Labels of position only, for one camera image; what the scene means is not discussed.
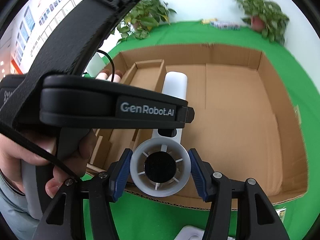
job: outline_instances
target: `black circular lens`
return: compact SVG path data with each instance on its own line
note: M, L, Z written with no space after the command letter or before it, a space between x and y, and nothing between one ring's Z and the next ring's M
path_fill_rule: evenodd
M174 158L167 152L150 154L144 162L144 171L148 179L155 183L165 183L173 178L177 170Z

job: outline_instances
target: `finger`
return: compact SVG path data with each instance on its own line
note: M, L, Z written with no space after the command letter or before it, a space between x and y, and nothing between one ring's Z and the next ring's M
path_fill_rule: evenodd
M92 129L83 137L79 143L79 153L82 158L88 160L97 144L97 137Z
M55 138L50 138L35 132L26 132L25 137L43 149L55 154ZM28 151L14 141L0 134L0 167L3 174L11 181L22 184L21 159L33 165L46 165L47 160Z
M74 154L73 156L64 160L63 163L79 177L84 176L87 167L87 160L82 158L79 154ZM66 174L57 166L53 168L53 177L58 182L64 182L66 179L70 178L68 174Z
M45 184L45 191L49 197L53 198L61 187L62 182L58 182L55 178L50 179Z
M43 134L32 131L25 132L24 136L47 152L55 154L56 138L45 136ZM3 153L7 155L8 158L13 157L16 159L22 159L32 165L38 166L46 165L49 163L44 158L34 154L33 152L30 152L29 150L18 145L17 143L3 135L1 135L0 143Z

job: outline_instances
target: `green table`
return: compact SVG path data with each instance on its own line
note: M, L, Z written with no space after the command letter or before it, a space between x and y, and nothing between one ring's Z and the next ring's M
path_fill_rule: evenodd
M154 45L204 42L264 51L278 71L293 104L299 105L308 156L309 189L304 197L277 205L276 208L287 208L284 225L291 240L300 240L320 212L320 96L306 72L285 48L265 41L249 28L240 31L217 30L199 22L181 22L155 28L145 40L129 39L122 42L110 51L110 55L114 57L120 51ZM129 193L124 193L117 203L111 204L111 210L122 240L171 240L185 225L205 228L209 214L208 211L170 206ZM92 239L87 201L84 202L84 216L87 239ZM232 212L230 236L234 236L235 232L236 212Z

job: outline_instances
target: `cardboard compartment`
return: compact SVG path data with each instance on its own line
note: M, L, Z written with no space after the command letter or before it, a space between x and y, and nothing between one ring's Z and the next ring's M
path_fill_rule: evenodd
M127 64L117 55L114 60L117 69L124 72L122 84L161 92L166 68L163 59L137 61L128 70ZM152 129L98 129L97 145L89 164L108 169L112 162L118 161L125 148L136 148L143 141L151 138Z
M164 60L162 65L156 58ZM299 121L280 77L261 51L222 44L165 45L121 52L116 59L123 68L132 65L123 83L157 92L166 72L187 75L187 101L195 119L183 129L181 144L186 150L196 148L215 171L241 181L255 178L273 204L306 193L308 168ZM106 161L99 167L107 169L124 148L134 150L151 134L114 130L110 149L105 147ZM126 189L164 203L210 208L198 197L191 176L180 192L165 198L146 196L131 183ZM236 201L232 208L237 208Z

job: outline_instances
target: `white device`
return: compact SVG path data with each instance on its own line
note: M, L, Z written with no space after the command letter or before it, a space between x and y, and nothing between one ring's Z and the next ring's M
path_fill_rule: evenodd
M174 240L201 240L204 230L193 226L185 226L181 229L179 234ZM228 236L227 240L235 240L233 237Z
M180 72L168 72L162 93L186 99L188 78ZM182 129L154 129L151 139L141 143L133 152L130 174L135 185L154 197L170 196L188 182L190 157L180 144Z

